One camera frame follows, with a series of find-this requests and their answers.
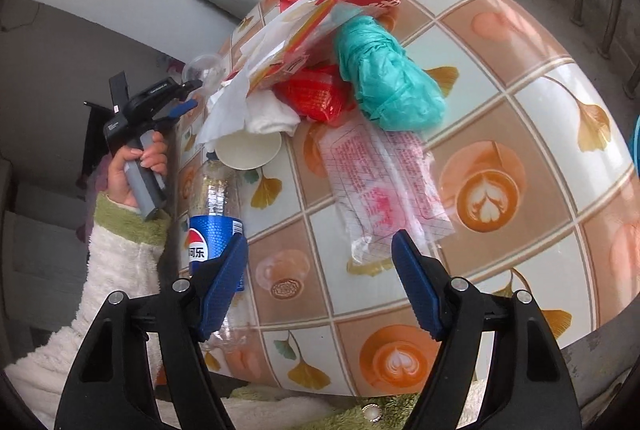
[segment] blue bottle label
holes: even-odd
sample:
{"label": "blue bottle label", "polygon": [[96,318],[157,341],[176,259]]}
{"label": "blue bottle label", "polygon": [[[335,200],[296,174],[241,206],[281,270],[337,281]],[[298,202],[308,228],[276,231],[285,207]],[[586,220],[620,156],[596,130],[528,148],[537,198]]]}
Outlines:
{"label": "blue bottle label", "polygon": [[[235,233],[242,233],[242,221],[234,217],[197,215],[189,219],[189,273],[193,275],[200,263],[217,259]],[[236,291],[244,291],[244,280]]]}

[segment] finger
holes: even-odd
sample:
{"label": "finger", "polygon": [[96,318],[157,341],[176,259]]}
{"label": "finger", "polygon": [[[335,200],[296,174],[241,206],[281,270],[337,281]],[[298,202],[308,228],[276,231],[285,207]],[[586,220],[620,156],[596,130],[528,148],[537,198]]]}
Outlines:
{"label": "finger", "polygon": [[162,141],[157,141],[151,147],[145,150],[142,154],[142,161],[145,161],[150,155],[153,154],[164,154],[166,152],[167,146],[166,143],[162,143]]}
{"label": "finger", "polygon": [[151,170],[153,170],[157,174],[160,174],[162,177],[166,177],[167,174],[169,174],[166,163],[161,163],[160,165],[154,165],[151,167]]}
{"label": "finger", "polygon": [[113,160],[109,164],[110,171],[123,171],[124,164],[126,161],[133,161],[142,156],[143,151],[140,149],[131,149],[131,147],[127,147],[123,145],[120,147],[118,152],[113,156]]}
{"label": "finger", "polygon": [[140,162],[140,166],[151,168],[154,165],[166,165],[167,158],[164,154],[152,154]]}

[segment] white fleece jacket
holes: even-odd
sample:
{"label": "white fleece jacket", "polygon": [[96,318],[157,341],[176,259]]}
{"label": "white fleece jacket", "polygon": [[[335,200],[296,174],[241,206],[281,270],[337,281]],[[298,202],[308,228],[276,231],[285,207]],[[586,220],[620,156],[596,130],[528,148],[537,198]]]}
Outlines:
{"label": "white fleece jacket", "polygon": [[[124,227],[122,231],[125,236],[116,235],[104,225],[112,229],[115,226]],[[136,228],[148,228],[151,233],[143,232],[141,235]],[[98,199],[89,245],[87,280],[76,319],[70,327],[53,334],[47,345],[5,369],[15,390],[47,428],[54,427],[68,372],[86,332],[109,293],[121,290],[130,298],[158,293],[156,264],[162,254],[162,232],[165,231],[166,223],[164,226],[142,227],[135,213],[117,206],[106,197]],[[128,239],[152,240],[157,244]],[[158,336],[150,336],[147,352],[151,377],[155,378],[161,366],[161,353]],[[335,413],[335,409],[323,400],[308,397],[292,397],[276,402],[223,399],[223,403],[238,430],[282,430]],[[171,403],[158,401],[158,409],[165,423],[179,428]]]}

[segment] person's arm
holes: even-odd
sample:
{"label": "person's arm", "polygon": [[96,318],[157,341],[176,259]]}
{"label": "person's arm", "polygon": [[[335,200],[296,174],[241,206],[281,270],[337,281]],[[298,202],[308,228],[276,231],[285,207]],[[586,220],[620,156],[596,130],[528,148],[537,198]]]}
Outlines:
{"label": "person's arm", "polygon": [[[87,279],[76,319],[53,334],[47,345],[5,369],[17,393],[48,428],[53,428],[66,377],[82,340],[109,293],[122,290],[135,298],[159,291],[156,264],[169,217],[161,213],[156,220],[142,221],[124,176],[124,163],[138,158],[143,166],[166,174],[166,146],[158,133],[154,141],[144,153],[124,147],[111,162],[108,195],[101,194],[96,203]],[[161,365],[157,337],[149,341],[147,352],[155,378]]]}

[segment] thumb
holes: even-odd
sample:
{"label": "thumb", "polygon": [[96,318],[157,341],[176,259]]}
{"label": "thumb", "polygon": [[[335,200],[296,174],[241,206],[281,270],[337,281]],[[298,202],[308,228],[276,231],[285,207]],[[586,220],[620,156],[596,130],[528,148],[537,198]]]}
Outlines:
{"label": "thumb", "polygon": [[118,152],[113,156],[113,161],[110,165],[112,172],[124,171],[124,164],[127,161],[133,161],[138,159],[142,155],[143,151],[140,149],[131,149],[126,145],[120,147]]}

